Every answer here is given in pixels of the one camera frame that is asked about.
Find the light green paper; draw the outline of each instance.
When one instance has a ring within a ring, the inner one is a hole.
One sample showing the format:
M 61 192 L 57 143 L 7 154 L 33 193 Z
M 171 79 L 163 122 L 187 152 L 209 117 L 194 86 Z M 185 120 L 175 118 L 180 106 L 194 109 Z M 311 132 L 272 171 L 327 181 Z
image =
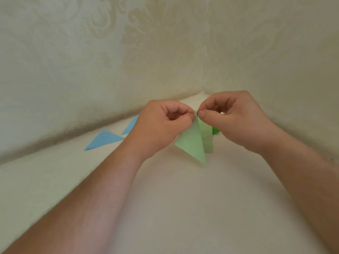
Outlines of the light green paper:
M 202 145 L 205 153 L 213 153 L 213 134 L 212 127 L 198 118 L 201 132 Z
M 195 113 L 194 115 L 195 120 L 193 124 L 189 129 L 187 129 L 178 137 L 174 145 L 178 146 L 180 149 L 184 150 L 200 162 L 206 164 L 206 157 L 204 153 L 204 146 L 201 138 L 197 113 Z

